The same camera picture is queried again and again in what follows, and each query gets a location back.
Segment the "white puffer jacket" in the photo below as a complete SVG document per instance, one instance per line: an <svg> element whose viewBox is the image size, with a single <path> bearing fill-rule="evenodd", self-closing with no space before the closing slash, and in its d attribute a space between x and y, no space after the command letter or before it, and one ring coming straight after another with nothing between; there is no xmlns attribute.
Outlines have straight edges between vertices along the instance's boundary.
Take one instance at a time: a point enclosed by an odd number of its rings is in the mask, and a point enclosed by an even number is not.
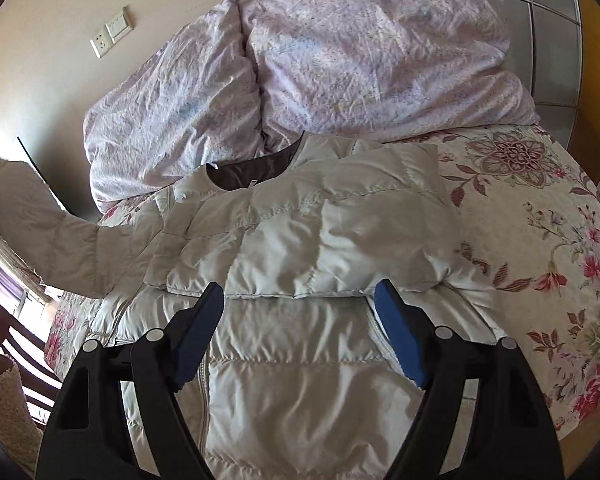
<svg viewBox="0 0 600 480"><path fill-rule="evenodd" d="M376 283L391 279L464 338L504 334L495 291L456 252L437 166L426 144L305 135L274 179L225 191L203 166L132 227L103 228L59 211L25 164L0 161L0 234L45 282L105 298L84 335L104 344L165 326L209 281L224 288L197 380L178 394L216 478L381 478L421 392L376 321ZM139 463L156 472L132 385L123 395ZM445 468L459 461L467 397Z"/></svg>

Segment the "light switch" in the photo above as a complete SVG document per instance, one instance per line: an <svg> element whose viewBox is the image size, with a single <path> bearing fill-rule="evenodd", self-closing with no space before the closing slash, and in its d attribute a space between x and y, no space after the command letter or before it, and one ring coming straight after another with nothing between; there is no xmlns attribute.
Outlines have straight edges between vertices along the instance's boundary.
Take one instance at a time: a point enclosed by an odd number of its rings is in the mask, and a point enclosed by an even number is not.
<svg viewBox="0 0 600 480"><path fill-rule="evenodd" d="M107 30L109 31L113 43L119 42L133 30L131 21L126 13L126 7L107 22Z"/></svg>

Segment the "floral bed sheet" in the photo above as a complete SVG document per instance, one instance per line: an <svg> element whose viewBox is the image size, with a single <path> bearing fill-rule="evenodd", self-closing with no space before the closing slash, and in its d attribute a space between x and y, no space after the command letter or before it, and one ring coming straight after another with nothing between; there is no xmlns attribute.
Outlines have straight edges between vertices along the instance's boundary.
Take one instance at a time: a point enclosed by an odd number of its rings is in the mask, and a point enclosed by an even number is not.
<svg viewBox="0 0 600 480"><path fill-rule="evenodd" d="M458 213L458 251L500 293L509 332L538 378L559 437L600 405L600 193L537 126L432 132ZM127 199L104 225L132 221ZM102 300L62 297L46 362L63 378Z"/></svg>

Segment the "wall socket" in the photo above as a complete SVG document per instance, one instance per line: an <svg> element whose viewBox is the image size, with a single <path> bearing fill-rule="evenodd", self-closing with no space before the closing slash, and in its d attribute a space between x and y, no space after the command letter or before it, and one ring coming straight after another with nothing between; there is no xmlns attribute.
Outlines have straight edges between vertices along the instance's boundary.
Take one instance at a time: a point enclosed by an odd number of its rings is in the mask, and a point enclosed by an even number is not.
<svg viewBox="0 0 600 480"><path fill-rule="evenodd" d="M107 30L107 27L102 27L95 35L91 38L91 46L93 51L96 53L98 58L104 56L113 46L113 40Z"/></svg>

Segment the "mattress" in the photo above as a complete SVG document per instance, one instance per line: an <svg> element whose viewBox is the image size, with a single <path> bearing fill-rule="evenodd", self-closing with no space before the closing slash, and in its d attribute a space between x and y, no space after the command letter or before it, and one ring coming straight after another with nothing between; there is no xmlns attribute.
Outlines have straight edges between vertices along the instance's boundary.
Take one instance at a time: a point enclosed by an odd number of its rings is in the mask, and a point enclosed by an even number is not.
<svg viewBox="0 0 600 480"><path fill-rule="evenodd" d="M436 131L458 214L457 247L500 291L507 325L540 384L559 438L600 405L600 193L538 126ZM129 224L151 196L118 203L101 224ZM64 378L102 300L65 293L45 349ZM110 341L120 344L127 341Z"/></svg>

